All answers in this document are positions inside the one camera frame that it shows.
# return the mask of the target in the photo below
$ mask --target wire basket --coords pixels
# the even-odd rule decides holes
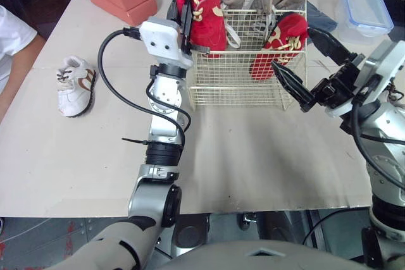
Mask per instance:
[[[244,8],[248,8],[251,1],[246,0]],[[269,35],[268,25],[291,11],[306,17],[305,4],[297,10],[274,10],[272,16],[252,9],[223,10],[225,22],[240,38],[240,48],[228,47],[226,51],[209,55],[193,52],[195,67],[187,75],[192,107],[277,106],[286,110],[294,100],[273,74],[270,63],[276,59],[306,85],[306,45],[300,51],[261,49]],[[258,62],[267,68],[252,71],[252,66]]]

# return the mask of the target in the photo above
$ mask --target white table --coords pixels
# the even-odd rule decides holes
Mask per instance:
[[[337,0],[310,0],[333,17]],[[170,0],[157,0],[164,17]],[[96,65],[98,48],[125,24],[89,0],[72,0],[0,125],[0,215],[126,216],[151,117],[120,102],[101,79],[88,114],[57,110],[55,69],[75,54]],[[347,45],[369,55],[375,46]],[[312,88],[337,67],[308,47]],[[142,42],[117,37],[105,70],[125,96],[147,106],[144,89],[155,60]],[[320,106],[302,113],[266,108],[198,108],[180,161],[182,213],[368,206],[365,161],[351,136]]]

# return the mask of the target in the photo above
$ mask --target plastic food container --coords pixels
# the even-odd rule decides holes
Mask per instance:
[[[384,0],[339,0],[336,17],[339,38],[354,44],[374,44],[394,27]]]

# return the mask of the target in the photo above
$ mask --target red baby shoe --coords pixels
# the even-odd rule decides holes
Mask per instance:
[[[268,42],[261,51],[300,51],[308,37],[308,23],[300,14],[286,13],[280,17]],[[255,80],[267,80],[274,75],[273,60],[287,64],[297,53],[257,54],[249,70]]]
[[[185,0],[177,0],[181,12]],[[224,51],[227,35],[221,10],[221,0],[191,0],[193,23],[190,41],[211,51]]]

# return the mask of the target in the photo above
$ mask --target white shirt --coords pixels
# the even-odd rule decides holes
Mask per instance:
[[[26,47],[36,35],[37,31],[0,6],[0,93],[8,81],[13,55]]]

